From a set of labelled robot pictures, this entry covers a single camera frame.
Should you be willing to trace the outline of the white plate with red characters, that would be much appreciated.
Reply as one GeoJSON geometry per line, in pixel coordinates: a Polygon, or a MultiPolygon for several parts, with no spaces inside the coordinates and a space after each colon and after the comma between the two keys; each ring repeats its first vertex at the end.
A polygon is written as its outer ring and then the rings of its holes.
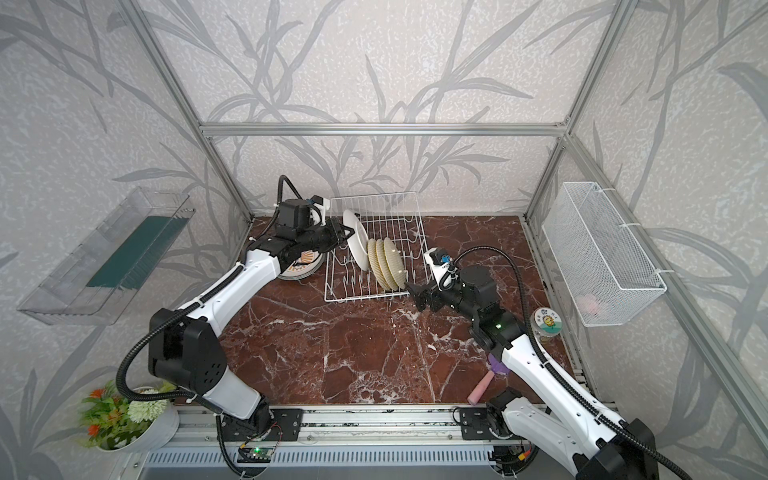
{"type": "Polygon", "coordinates": [[[320,269],[320,267],[321,267],[320,263],[307,264],[307,265],[292,265],[288,269],[286,269],[284,272],[279,274],[278,278],[286,281],[302,280],[313,275],[315,272],[317,272],[320,269]]]}

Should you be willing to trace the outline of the white wire dish rack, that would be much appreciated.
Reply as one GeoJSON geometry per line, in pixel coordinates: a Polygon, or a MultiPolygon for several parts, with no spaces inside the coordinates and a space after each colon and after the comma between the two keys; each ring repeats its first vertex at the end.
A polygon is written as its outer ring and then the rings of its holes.
{"type": "Polygon", "coordinates": [[[353,229],[327,254],[327,302],[401,296],[432,279],[417,194],[412,191],[337,197],[330,214],[353,229]]]}

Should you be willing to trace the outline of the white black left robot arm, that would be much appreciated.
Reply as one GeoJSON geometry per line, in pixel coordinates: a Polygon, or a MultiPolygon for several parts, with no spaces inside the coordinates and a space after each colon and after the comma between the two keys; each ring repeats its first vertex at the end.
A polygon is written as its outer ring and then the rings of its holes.
{"type": "Polygon", "coordinates": [[[148,333],[118,367],[118,392],[133,402],[183,397],[216,414],[219,427],[233,424],[256,437],[266,435],[274,422],[269,402],[228,367],[219,338],[239,310],[303,253],[331,252],[352,236],[352,228],[330,216],[330,207],[319,195],[279,197],[265,230],[226,274],[183,306],[152,316],[148,333]],[[127,372],[142,350],[148,352],[149,373],[175,390],[143,394],[128,386],[127,372]]]}

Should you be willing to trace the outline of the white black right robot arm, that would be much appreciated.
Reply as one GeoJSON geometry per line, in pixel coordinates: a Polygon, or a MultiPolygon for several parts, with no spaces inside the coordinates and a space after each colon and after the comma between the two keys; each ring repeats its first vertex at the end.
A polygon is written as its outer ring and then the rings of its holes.
{"type": "Polygon", "coordinates": [[[606,407],[543,349],[526,301],[520,316],[501,306],[487,267],[462,267],[442,248],[428,250],[425,258],[433,280],[406,286],[417,309],[449,307],[468,319],[475,342],[550,409],[543,413],[509,390],[490,404],[497,435],[525,438],[577,479],[656,479],[661,467],[688,478],[656,449],[655,436],[642,421],[628,422],[606,407]]]}

